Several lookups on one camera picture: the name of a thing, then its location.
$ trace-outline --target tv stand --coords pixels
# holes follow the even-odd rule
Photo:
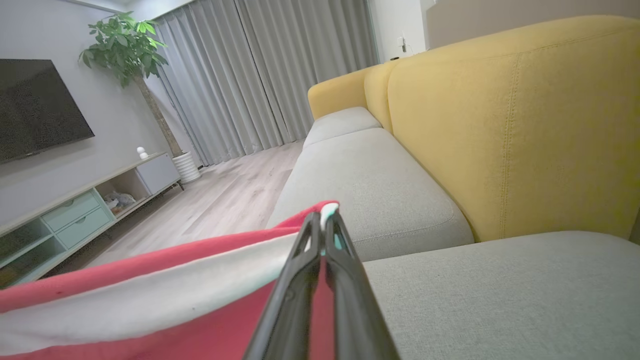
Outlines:
[[[34,281],[164,190],[180,186],[166,152],[121,168],[0,227],[0,288]],[[102,199],[128,193],[135,203],[117,213]]]

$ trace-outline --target white plant pot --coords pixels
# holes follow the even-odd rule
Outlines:
[[[178,169],[180,180],[183,184],[196,181],[197,179],[200,179],[202,177],[202,174],[196,167],[196,164],[193,162],[191,152],[187,152],[184,155],[173,158],[172,160],[175,164],[175,168]]]

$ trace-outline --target curtain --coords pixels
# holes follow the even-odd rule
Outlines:
[[[288,141],[306,137],[317,83],[378,63],[366,0],[234,0]]]
[[[197,0],[158,22],[160,78],[204,165],[304,139],[309,88],[377,63],[365,0]]]
[[[204,165],[284,143],[232,0],[196,1],[158,23],[161,80]]]

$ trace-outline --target television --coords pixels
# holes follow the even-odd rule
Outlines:
[[[0,59],[0,163],[92,136],[51,60]]]

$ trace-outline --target striped fabric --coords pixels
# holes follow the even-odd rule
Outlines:
[[[0,291],[0,359],[241,359],[306,215]],[[333,295],[311,359],[333,358]]]

